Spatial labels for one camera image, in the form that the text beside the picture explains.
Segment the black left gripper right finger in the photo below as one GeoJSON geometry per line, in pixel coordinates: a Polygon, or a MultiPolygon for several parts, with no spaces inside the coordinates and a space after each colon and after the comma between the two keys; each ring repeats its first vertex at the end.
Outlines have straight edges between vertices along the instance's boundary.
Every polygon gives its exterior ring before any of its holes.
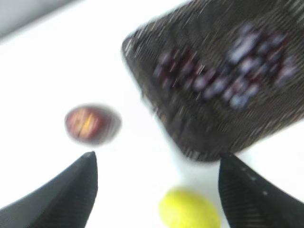
{"type": "Polygon", "coordinates": [[[220,159],[218,191],[232,228],[302,228],[304,204],[233,154],[220,159]]]}

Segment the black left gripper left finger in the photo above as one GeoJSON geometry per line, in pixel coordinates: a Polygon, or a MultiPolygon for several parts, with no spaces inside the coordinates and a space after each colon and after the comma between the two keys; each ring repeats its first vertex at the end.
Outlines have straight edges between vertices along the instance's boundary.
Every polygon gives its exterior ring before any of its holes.
{"type": "Polygon", "coordinates": [[[95,152],[86,152],[45,185],[1,208],[2,228],[84,228],[98,191],[95,152]]]}

